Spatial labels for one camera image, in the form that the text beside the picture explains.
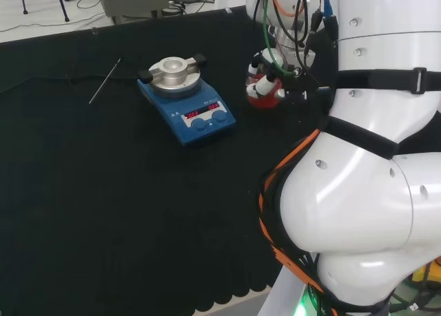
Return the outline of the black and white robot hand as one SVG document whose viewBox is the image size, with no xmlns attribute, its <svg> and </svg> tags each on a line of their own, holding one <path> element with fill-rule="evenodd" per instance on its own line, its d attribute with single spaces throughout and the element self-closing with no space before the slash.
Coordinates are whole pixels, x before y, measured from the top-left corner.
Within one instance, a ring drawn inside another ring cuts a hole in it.
<svg viewBox="0 0 441 316">
<path fill-rule="evenodd" d="M 248 101 L 254 107 L 266 109 L 276 107 L 286 98 L 295 98 L 302 103 L 310 94 L 329 92 L 329 86 L 315 81 L 311 73 L 304 71 L 314 62 L 315 53 L 306 56 L 305 64 L 299 61 L 302 54 L 293 49 L 276 48 L 256 53 L 248 67 Z"/>
</svg>

